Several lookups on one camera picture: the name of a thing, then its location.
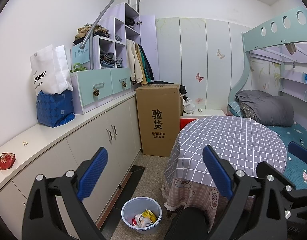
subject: light green drawer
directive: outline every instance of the light green drawer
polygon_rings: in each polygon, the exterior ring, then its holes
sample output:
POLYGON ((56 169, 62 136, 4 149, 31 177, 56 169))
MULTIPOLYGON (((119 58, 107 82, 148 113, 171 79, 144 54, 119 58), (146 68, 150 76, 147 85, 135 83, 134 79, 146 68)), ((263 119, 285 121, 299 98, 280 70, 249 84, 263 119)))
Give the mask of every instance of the light green drawer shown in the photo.
POLYGON ((113 89, 111 85, 110 69, 85 70, 79 71, 77 74, 83 106, 112 95, 113 89), (95 88, 100 92, 98 97, 94 97, 92 94, 94 91, 93 85, 95 85, 95 88))
POLYGON ((129 68, 112 68, 111 72, 111 82, 113 86, 113 94, 119 93, 131 87, 130 84, 130 70, 129 68), (126 82, 127 86, 124 88, 122 83, 126 82))

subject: circular hole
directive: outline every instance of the circular hole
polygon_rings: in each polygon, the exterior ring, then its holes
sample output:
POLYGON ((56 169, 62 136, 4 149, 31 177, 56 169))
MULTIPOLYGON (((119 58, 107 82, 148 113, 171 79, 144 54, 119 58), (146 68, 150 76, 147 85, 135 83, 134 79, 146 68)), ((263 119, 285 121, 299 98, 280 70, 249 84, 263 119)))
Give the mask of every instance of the circular hole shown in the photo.
POLYGON ((306 24, 307 19, 306 16, 304 15, 304 13, 302 11, 298 11, 297 12, 297 18, 298 18, 298 22, 302 25, 306 24))
POLYGON ((262 28, 261 28, 261 35, 262 35, 262 36, 266 36, 266 34, 267 34, 266 28, 265 28, 265 27, 262 27, 262 28))
POLYGON ((271 30, 272 30, 273 33, 277 32, 278 26, 275 22, 271 23, 271 30))
POLYGON ((289 29, 291 27, 291 22, 289 20, 289 18, 287 16, 285 16, 283 18, 283 26, 286 28, 286 29, 289 29))

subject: blue gripper pad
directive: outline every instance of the blue gripper pad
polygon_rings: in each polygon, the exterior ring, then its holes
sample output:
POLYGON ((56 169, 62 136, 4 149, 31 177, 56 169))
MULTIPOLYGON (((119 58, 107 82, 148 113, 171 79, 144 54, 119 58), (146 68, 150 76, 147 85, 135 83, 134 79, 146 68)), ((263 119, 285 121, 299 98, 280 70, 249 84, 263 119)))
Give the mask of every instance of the blue gripper pad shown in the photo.
POLYGON ((98 154, 92 158, 91 164, 79 180, 77 197, 81 202, 92 193, 107 161, 108 152, 105 148, 101 148, 98 154))
POLYGON ((217 153, 215 153, 211 146, 204 147, 202 152, 203 161, 212 179, 215 181, 220 194, 231 200, 233 197, 231 179, 219 162, 220 158, 215 156, 215 154, 217 153))
POLYGON ((307 163, 307 149, 302 147, 301 145, 295 142, 290 142, 288 144, 288 152, 298 157, 304 163, 307 163))

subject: white sweater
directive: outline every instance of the white sweater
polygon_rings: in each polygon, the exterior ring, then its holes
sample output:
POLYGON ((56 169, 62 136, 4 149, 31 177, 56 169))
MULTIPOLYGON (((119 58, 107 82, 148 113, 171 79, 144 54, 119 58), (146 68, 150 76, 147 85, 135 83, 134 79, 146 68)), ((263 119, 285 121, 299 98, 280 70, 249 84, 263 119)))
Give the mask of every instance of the white sweater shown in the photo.
POLYGON ((127 46, 127 65, 130 68, 130 77, 132 81, 142 82, 142 70, 136 54, 135 42, 126 40, 127 46))

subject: speckled tile floor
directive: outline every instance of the speckled tile floor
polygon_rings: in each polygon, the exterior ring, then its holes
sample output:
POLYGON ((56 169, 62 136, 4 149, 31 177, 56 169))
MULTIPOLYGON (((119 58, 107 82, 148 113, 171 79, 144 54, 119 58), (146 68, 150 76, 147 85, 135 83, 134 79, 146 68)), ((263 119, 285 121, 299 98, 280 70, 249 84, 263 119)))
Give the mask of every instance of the speckled tile floor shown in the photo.
POLYGON ((171 224, 171 219, 167 219, 167 210, 164 207, 166 202, 161 194, 161 186, 164 180, 164 169, 166 167, 168 158, 156 157, 139 154, 134 165, 146 167, 142 177, 132 195, 132 198, 145 196, 156 200, 162 208, 162 220, 160 222, 159 230, 153 235, 141 235, 135 230, 127 227, 122 220, 111 237, 111 240, 163 240, 165 234, 171 224))

